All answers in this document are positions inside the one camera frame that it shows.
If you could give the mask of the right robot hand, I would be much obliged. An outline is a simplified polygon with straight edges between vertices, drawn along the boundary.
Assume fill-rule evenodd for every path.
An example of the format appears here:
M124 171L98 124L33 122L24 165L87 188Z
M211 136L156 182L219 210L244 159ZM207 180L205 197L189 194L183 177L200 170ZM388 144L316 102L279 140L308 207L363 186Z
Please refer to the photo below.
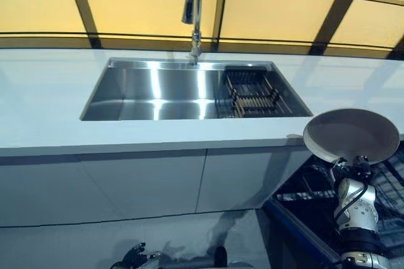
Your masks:
M365 155L354 157L351 165L344 157L336 159L330 169L330 174L334 180L343 178L369 180L372 177L371 166Z

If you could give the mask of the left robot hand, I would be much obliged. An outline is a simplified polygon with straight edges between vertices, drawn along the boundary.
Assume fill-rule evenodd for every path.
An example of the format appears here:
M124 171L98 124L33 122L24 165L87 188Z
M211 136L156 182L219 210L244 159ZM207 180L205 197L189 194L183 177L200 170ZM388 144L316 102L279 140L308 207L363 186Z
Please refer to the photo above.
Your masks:
M146 243L141 242L132 247L123 257L122 265L124 268L140 268L150 261L161 257L161 251L146 252Z

